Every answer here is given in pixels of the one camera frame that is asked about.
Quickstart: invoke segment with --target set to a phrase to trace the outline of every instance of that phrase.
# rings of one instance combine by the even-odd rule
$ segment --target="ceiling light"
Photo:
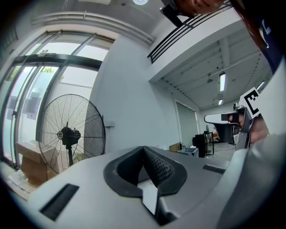
[[[221,73],[219,75],[219,90],[220,91],[224,91],[225,88],[225,78],[226,78],[226,74],[225,73]]]
[[[262,87],[262,85],[265,83],[265,81],[262,81],[261,84],[259,85],[259,87],[257,88],[257,90],[259,90],[260,87]]]
[[[148,0],[133,0],[137,5],[144,5],[148,2]]]

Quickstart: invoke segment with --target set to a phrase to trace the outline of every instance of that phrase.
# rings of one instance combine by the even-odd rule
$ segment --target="standing fan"
[[[42,120],[39,147],[55,172],[104,153],[103,120],[86,98],[74,94],[60,96],[47,106]]]

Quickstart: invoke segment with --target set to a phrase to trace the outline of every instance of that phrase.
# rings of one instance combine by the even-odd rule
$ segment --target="balcony railing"
[[[204,21],[211,19],[213,16],[232,8],[232,5],[229,1],[225,1],[223,5],[215,12],[207,15],[197,15],[195,18],[189,18],[183,22],[183,26],[175,28],[171,33],[169,33],[148,55],[151,62],[154,63],[160,56],[163,55],[165,51],[168,50],[175,42],[180,38],[185,36],[192,29],[196,28]]]

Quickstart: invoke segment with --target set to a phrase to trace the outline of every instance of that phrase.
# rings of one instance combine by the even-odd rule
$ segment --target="fan stand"
[[[72,160],[72,146],[66,146],[66,149],[68,150],[69,166],[71,167],[71,166],[73,165],[73,160]]]

